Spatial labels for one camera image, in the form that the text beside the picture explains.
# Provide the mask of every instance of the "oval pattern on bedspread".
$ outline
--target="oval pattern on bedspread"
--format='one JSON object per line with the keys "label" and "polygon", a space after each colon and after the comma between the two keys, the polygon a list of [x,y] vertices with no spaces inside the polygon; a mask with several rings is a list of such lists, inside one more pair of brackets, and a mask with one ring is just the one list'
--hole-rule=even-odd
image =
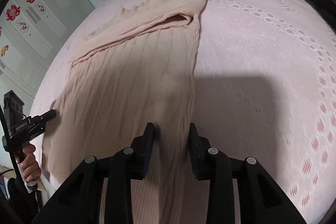
{"label": "oval pattern on bedspread", "polygon": [[[120,6],[142,1],[106,0],[87,17],[50,66],[31,115],[49,110],[62,92],[78,38]],[[201,15],[199,134],[230,157],[256,157],[307,223],[320,220],[336,197],[335,47],[334,31],[304,0],[208,0]],[[34,144],[41,162],[42,137]],[[201,224],[208,185],[189,175],[181,223]],[[59,186],[52,174],[50,181]]]}

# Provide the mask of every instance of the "ribbed fabric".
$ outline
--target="ribbed fabric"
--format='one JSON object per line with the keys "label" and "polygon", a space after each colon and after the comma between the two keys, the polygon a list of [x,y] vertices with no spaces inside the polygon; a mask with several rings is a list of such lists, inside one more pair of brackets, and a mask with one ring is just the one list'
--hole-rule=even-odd
{"label": "ribbed fabric", "polygon": [[147,0],[81,39],[43,139],[59,183],[88,155],[103,158],[159,128],[149,172],[132,182],[135,223],[177,223],[194,101],[199,13],[206,0]]}

